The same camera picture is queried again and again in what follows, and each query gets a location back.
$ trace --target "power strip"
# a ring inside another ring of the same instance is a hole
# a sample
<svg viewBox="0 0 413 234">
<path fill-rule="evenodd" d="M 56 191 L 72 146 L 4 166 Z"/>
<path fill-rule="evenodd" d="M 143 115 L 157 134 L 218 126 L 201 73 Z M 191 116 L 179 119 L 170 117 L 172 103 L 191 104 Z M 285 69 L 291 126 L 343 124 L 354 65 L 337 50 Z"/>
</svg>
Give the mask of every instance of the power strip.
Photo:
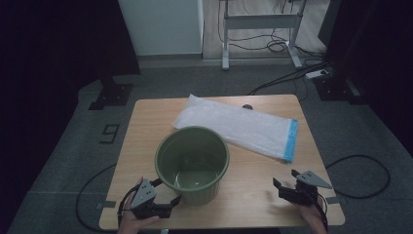
<svg viewBox="0 0 413 234">
<path fill-rule="evenodd" d="M 306 74 L 307 79 L 314 79 L 314 78 L 322 78 L 324 76 L 327 76 L 328 72 L 326 70 L 318 70 L 318 71 L 313 71 L 309 72 Z"/>
</svg>

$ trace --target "metal frame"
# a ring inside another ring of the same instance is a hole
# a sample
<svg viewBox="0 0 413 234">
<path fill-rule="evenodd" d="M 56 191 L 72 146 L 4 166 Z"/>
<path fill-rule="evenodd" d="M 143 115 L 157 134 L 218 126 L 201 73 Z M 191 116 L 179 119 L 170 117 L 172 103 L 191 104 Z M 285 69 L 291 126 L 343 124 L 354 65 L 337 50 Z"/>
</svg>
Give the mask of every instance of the metal frame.
<svg viewBox="0 0 413 234">
<path fill-rule="evenodd" d="M 296 68 L 301 68 L 297 49 L 295 49 L 295 40 L 297 39 L 298 29 L 300 28 L 301 19 L 303 18 L 304 8 L 307 0 L 302 0 L 300 9 L 297 14 L 276 14 L 266 16 L 229 16 L 228 0 L 225 1 L 224 12 L 224 42 L 222 46 L 222 69 L 230 68 L 229 51 L 228 51 L 228 30 L 231 29 L 259 29 L 259 28 L 292 28 L 290 41 L 285 45 L 291 56 L 292 62 Z"/>
</svg>

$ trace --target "table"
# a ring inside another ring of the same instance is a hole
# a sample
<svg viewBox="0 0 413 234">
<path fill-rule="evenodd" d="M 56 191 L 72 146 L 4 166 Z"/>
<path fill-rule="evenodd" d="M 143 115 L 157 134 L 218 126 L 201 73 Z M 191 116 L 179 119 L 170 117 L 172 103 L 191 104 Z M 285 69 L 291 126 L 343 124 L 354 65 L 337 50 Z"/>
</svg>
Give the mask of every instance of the table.
<svg viewBox="0 0 413 234">
<path fill-rule="evenodd" d="M 294 95 L 252 97 L 205 97 L 236 106 L 250 104 L 254 110 L 298 120 L 295 160 L 291 164 L 228 144 L 230 165 L 221 179 L 218 195 L 210 203 L 193 207 L 180 203 L 169 219 L 162 219 L 149 229 L 251 228 L 304 225 L 295 208 L 278 197 L 275 177 L 284 186 L 293 187 L 291 169 L 300 173 L 311 170 L 330 182 L 319 151 L 298 99 Z M 118 164 L 106 201 L 116 201 L 115 208 L 104 208 L 99 225 L 117 229 L 117 207 L 141 176 L 154 180 L 155 153 L 164 137 L 174 128 L 171 123 L 184 108 L 187 98 L 142 99 L 136 102 Z M 156 187 L 157 204 L 168 203 L 176 194 L 165 185 Z M 320 188 L 325 197 L 335 197 L 332 189 Z M 341 225 L 345 218 L 339 204 L 328 205 L 330 225 Z"/>
<path fill-rule="evenodd" d="M 296 68 L 303 67 L 303 64 L 298 57 L 297 50 L 295 49 L 295 40 L 297 39 L 307 0 L 301 1 L 300 9 L 297 14 L 275 14 L 267 16 L 230 16 L 228 14 L 228 0 L 220 1 L 225 1 L 224 41 L 222 44 L 223 70 L 228 70 L 230 68 L 228 52 L 228 30 L 230 29 L 291 28 L 292 33 L 290 39 L 285 42 L 286 49 L 291 56 L 294 66 Z"/>
</svg>

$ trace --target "plastic bucket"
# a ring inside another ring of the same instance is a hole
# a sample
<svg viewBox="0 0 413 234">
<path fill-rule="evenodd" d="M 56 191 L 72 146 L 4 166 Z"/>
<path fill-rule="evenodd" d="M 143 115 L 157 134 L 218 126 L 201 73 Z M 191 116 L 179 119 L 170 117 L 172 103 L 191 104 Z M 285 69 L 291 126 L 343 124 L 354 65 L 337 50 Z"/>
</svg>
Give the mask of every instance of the plastic bucket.
<svg viewBox="0 0 413 234">
<path fill-rule="evenodd" d="M 155 156 L 161 181 L 188 205 L 210 202 L 230 162 L 228 146 L 213 130 L 187 127 L 167 136 Z"/>
</svg>

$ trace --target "white cabinet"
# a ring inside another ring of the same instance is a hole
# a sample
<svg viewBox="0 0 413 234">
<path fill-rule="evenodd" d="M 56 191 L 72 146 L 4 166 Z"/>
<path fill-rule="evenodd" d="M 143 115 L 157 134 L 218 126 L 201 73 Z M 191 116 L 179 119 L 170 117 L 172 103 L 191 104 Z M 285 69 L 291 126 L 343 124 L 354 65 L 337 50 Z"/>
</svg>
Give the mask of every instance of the white cabinet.
<svg viewBox="0 0 413 234">
<path fill-rule="evenodd" d="M 202 0 L 119 0 L 137 56 L 201 54 Z"/>
</svg>

